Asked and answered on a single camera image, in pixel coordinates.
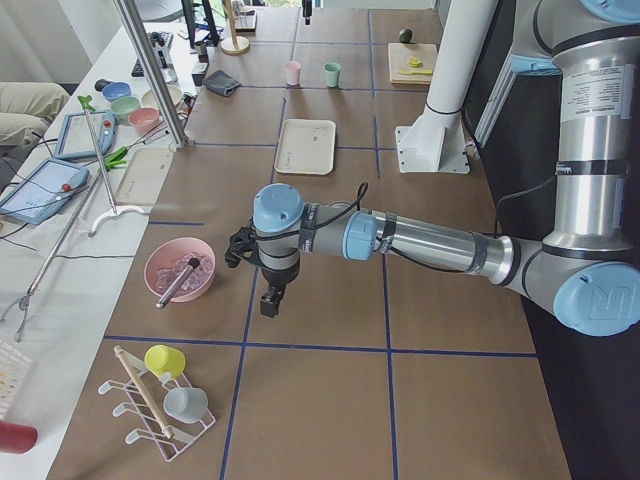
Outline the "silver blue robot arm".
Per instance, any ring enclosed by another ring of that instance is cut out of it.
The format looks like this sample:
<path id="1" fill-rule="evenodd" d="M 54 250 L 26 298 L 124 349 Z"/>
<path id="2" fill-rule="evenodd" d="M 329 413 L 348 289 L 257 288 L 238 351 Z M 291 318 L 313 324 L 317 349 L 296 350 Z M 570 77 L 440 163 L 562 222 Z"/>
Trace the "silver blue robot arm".
<path id="1" fill-rule="evenodd" d="M 268 283 L 262 314 L 278 313 L 302 253 L 366 260 L 377 252 L 484 276 L 585 335 L 615 335 L 636 324 L 639 271 L 627 262 L 622 211 L 638 63 L 637 2 L 518 2 L 513 71 L 562 77 L 552 231 L 540 241 L 487 236 L 353 203 L 308 203 L 295 188 L 272 184 L 255 196 L 245 253 Z"/>

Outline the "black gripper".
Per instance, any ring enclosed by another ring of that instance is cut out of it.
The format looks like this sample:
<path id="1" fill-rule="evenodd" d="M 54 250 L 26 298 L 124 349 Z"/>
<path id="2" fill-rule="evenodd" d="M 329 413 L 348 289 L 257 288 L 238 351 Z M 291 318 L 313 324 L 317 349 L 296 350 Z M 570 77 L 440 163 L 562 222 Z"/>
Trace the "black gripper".
<path id="1" fill-rule="evenodd" d="M 276 317 L 279 314 L 280 303 L 284 298 L 286 287 L 298 276 L 299 264 L 294 264 L 284 270 L 262 268 L 261 273 L 267 281 L 266 292 L 260 298 L 260 313 L 266 317 Z"/>

